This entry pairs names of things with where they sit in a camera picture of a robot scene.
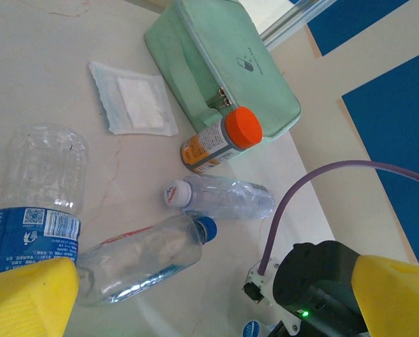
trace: plastic packaging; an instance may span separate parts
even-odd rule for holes
[[[174,180],[164,191],[164,200],[189,216],[262,219],[274,210],[273,195],[262,185],[197,174]]]
[[[20,127],[0,185],[0,272],[54,257],[75,261],[87,144],[55,124]]]
[[[91,62],[100,100],[106,110],[109,130],[116,135],[178,133],[162,76],[138,74]]]
[[[201,246],[217,234],[210,218],[176,216],[129,232],[79,254],[77,303],[125,300],[198,262]]]
[[[259,120],[246,107],[238,107],[185,142],[181,147],[181,159],[189,170],[203,173],[261,140]]]

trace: green cosmetic bag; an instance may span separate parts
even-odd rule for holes
[[[173,0],[145,33],[148,49],[197,132],[239,106],[264,140],[297,122],[300,103],[235,0]]]

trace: blue bottle label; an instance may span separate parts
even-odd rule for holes
[[[80,221],[53,209],[0,209],[0,272],[78,253]]]
[[[258,337],[260,333],[260,326],[258,321],[249,321],[245,324],[242,337]]]

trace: supplement bottle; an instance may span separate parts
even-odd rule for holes
[[[186,141],[181,147],[181,159],[189,170],[203,173],[261,140],[258,118],[246,107],[238,107]]]

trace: bottle neck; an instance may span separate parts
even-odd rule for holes
[[[195,228],[197,229],[197,234],[198,234],[198,237],[200,238],[201,244],[205,244],[208,237],[206,228],[199,221],[194,221],[194,225],[195,225]]]

